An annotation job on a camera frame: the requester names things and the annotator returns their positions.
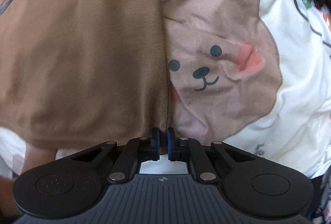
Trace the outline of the cream bear print bedsheet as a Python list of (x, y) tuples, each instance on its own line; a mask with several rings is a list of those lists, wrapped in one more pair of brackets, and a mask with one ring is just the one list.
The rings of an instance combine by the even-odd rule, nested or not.
[[(162, 0), (161, 13), (168, 127), (311, 178), (326, 172), (330, 25), (311, 0)], [(1, 136), (12, 133), (1, 126)], [(17, 173), (53, 161), (58, 151), (83, 149), (40, 148), (17, 136), (22, 162), (6, 159)]]

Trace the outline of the brown printed t-shirt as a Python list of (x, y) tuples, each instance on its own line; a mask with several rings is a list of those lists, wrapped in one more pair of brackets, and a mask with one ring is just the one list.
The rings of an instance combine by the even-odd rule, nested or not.
[(1, 126), (40, 148), (165, 130), (162, 0), (1, 0)]

